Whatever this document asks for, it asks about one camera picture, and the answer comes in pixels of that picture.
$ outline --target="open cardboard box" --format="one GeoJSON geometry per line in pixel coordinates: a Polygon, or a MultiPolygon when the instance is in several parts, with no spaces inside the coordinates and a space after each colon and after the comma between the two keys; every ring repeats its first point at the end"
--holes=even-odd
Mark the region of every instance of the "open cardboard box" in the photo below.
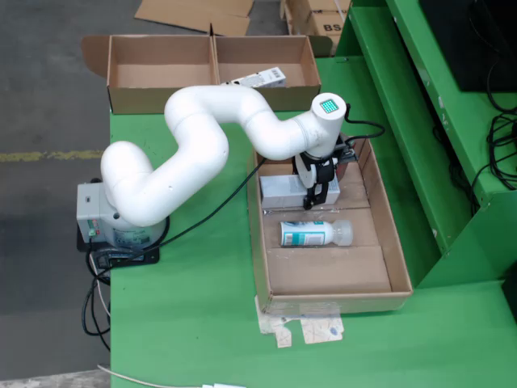
{"type": "Polygon", "coordinates": [[[115,114],[163,113],[180,88],[219,83],[211,36],[87,36],[82,55],[115,114]]]}
{"type": "MultiPolygon", "coordinates": [[[[358,142],[333,205],[262,210],[259,177],[292,173],[290,161],[264,164],[248,183],[251,247],[260,309],[269,314],[396,310],[413,293],[397,228],[369,141],[358,142]],[[350,247],[281,247],[281,221],[352,223],[350,247]]],[[[257,154],[248,170],[257,166],[257,154]]]]}
{"type": "Polygon", "coordinates": [[[287,87],[258,89],[274,110],[309,110],[321,87],[305,36],[86,36],[81,47],[86,66],[107,79],[115,114],[163,113],[182,87],[219,85],[275,66],[287,87]]]}
{"type": "Polygon", "coordinates": [[[259,87],[275,111],[309,110],[322,82],[306,36],[215,36],[221,82],[280,67],[286,87],[259,87]]]}

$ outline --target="green display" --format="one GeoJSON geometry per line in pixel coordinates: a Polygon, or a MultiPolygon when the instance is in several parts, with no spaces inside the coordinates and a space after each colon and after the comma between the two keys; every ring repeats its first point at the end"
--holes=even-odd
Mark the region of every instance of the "green display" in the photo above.
{"type": "Polygon", "coordinates": [[[323,101],[322,103],[320,103],[320,105],[322,106],[325,113],[332,113],[339,109],[338,105],[334,102],[333,99],[328,99],[327,101],[323,101]]]}

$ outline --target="black bracket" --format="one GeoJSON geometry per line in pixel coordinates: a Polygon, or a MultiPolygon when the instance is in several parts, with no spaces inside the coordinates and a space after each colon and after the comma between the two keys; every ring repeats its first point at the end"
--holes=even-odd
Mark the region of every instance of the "black bracket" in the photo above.
{"type": "MultiPolygon", "coordinates": [[[[311,165],[316,167],[316,183],[307,189],[307,195],[304,197],[304,209],[310,210],[314,205],[321,205],[326,202],[326,196],[329,191],[329,182],[335,177],[336,168],[338,164],[356,161],[355,151],[348,147],[341,137],[336,141],[338,150],[335,150],[326,158],[315,158],[306,152],[300,154],[301,161],[304,163],[305,169],[310,171],[311,165]],[[322,190],[317,194],[316,188],[318,185],[322,186],[322,190]]],[[[292,159],[293,170],[298,174],[296,168],[295,158],[292,159]]]]}

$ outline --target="white cable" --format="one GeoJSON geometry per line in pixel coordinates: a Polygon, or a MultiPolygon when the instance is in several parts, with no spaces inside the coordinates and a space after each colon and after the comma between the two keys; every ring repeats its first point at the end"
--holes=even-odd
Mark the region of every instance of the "white cable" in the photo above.
{"type": "MultiPolygon", "coordinates": [[[[95,275],[97,276],[98,275],[97,267],[95,266],[95,261],[94,261],[94,258],[91,255],[91,253],[90,253],[90,263],[91,263],[91,266],[94,269],[95,275]]],[[[99,291],[100,301],[103,303],[104,311],[106,311],[107,316],[111,318],[110,310],[107,309],[106,302],[104,301],[104,298],[103,298],[103,293],[100,290],[100,282],[99,282],[99,280],[97,280],[97,290],[99,291]]]]}
{"type": "Polygon", "coordinates": [[[343,23],[345,23],[345,15],[343,14],[343,10],[341,9],[341,6],[339,5],[339,1],[338,0],[334,0],[334,4],[338,8],[338,12],[341,15],[341,19],[343,19],[343,23]]]}
{"type": "Polygon", "coordinates": [[[113,372],[109,368],[104,368],[102,365],[97,365],[97,368],[99,368],[100,370],[103,370],[106,373],[109,373],[112,376],[117,376],[119,378],[123,378],[124,380],[128,380],[129,382],[135,382],[137,384],[142,384],[143,386],[152,386],[154,388],[200,388],[198,386],[197,387],[191,387],[191,386],[160,386],[158,384],[153,384],[151,382],[143,382],[142,380],[137,380],[137,379],[129,377],[129,376],[124,376],[123,374],[120,374],[120,373],[117,373],[117,372],[113,372]]]}
{"type": "Polygon", "coordinates": [[[136,384],[141,384],[143,386],[152,386],[153,388],[245,388],[244,386],[229,386],[228,384],[214,384],[213,386],[203,384],[203,386],[161,386],[159,384],[153,384],[152,382],[143,382],[142,380],[137,380],[135,378],[124,376],[123,374],[113,372],[111,369],[102,366],[101,364],[97,364],[97,368],[103,370],[106,373],[109,373],[112,376],[117,376],[118,378],[123,378],[129,382],[135,382],[136,384]]]}

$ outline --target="yellow floor marking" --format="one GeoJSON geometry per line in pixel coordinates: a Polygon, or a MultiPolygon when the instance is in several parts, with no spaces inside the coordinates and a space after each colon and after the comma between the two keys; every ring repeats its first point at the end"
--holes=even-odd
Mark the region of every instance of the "yellow floor marking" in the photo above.
{"type": "Polygon", "coordinates": [[[102,150],[87,151],[51,151],[51,152],[13,152],[0,153],[0,162],[37,162],[44,159],[74,160],[74,159],[100,159],[102,150]]]}

